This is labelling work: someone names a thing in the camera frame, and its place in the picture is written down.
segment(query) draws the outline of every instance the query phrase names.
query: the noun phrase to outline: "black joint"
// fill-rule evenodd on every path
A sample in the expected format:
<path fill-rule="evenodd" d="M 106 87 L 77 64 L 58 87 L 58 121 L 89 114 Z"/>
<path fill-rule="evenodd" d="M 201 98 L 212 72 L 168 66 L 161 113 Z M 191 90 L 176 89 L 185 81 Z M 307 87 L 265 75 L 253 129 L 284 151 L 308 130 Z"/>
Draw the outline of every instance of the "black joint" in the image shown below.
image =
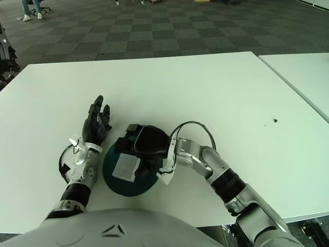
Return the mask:
<path fill-rule="evenodd" d="M 72 200 L 87 206 L 91 190 L 84 184 L 70 184 L 64 191 L 61 201 Z"/>
<path fill-rule="evenodd" d="M 58 219 L 58 218 L 67 218 L 74 215 L 78 215 L 83 213 L 81 209 L 74 209 L 72 211 L 53 211 L 50 214 L 48 214 L 47 219 Z"/>
<path fill-rule="evenodd" d="M 246 187 L 246 184 L 229 168 L 211 184 L 211 187 L 224 203 L 227 203 L 236 197 Z"/>

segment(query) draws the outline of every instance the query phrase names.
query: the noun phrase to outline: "gray carpet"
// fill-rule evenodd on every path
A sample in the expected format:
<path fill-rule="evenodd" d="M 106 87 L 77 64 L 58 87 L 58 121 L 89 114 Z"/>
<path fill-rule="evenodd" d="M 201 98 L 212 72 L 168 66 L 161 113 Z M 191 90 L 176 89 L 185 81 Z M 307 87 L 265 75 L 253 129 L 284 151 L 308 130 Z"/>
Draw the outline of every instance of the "gray carpet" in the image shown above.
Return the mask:
<path fill-rule="evenodd" d="M 44 0 L 53 12 L 18 21 L 21 0 L 0 1 L 18 63 L 112 60 L 251 50 L 256 55 L 329 51 L 329 12 L 295 0 L 218 2 Z"/>

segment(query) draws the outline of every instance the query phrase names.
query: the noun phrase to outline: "person's leg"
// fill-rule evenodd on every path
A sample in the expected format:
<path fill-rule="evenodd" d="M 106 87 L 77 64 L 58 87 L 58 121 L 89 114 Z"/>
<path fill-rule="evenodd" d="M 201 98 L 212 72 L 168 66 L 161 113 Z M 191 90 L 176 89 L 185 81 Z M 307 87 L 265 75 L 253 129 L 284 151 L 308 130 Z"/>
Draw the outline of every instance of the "person's leg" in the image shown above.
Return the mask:
<path fill-rule="evenodd" d="M 40 2 L 41 2 L 41 0 L 33 0 L 33 4 L 34 4 L 36 12 L 38 13 L 38 19 L 39 20 L 42 19 Z"/>
<path fill-rule="evenodd" d="M 33 0 L 33 4 L 37 13 L 41 13 L 40 0 Z"/>
<path fill-rule="evenodd" d="M 23 5 L 23 11 L 24 11 L 24 15 L 28 15 L 30 16 L 31 13 L 30 13 L 30 9 L 29 9 L 29 6 L 28 6 L 28 3 L 29 0 L 22 0 L 22 5 Z"/>

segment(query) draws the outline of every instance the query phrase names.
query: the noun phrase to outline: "white table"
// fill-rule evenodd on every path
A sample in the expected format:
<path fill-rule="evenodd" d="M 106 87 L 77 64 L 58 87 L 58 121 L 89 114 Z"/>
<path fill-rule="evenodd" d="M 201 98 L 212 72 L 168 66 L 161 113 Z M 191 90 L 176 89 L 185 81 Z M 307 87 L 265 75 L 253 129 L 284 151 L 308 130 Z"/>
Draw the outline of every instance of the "white table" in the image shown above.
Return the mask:
<path fill-rule="evenodd" d="M 303 0 L 304 2 L 307 2 L 307 3 L 310 3 L 312 5 L 314 5 L 314 3 L 317 1 L 317 0 Z"/>
<path fill-rule="evenodd" d="M 329 122 L 329 53 L 259 57 Z"/>
<path fill-rule="evenodd" d="M 0 92 L 0 232 L 37 227 L 65 189 L 58 159 L 102 94 L 113 130 L 130 123 L 170 133 L 186 120 L 212 132 L 219 153 L 287 222 L 329 214 L 329 125 L 251 52 L 28 65 Z M 198 126 L 181 136 L 209 145 Z M 125 198 L 100 173 L 88 210 L 145 208 L 194 226 L 234 221 L 196 172 Z"/>
<path fill-rule="evenodd" d="M 316 0 L 314 4 L 329 9 L 329 0 Z"/>

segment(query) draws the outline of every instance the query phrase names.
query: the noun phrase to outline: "black logo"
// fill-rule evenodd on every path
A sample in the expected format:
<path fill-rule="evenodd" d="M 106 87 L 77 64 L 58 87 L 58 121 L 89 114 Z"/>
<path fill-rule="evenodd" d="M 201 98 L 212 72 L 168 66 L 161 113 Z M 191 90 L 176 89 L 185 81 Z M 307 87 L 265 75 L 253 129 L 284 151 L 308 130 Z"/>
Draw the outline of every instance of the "black logo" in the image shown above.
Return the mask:
<path fill-rule="evenodd" d="M 108 238 L 121 238 L 123 235 L 126 233 L 120 224 L 114 224 L 102 232 L 102 237 Z"/>

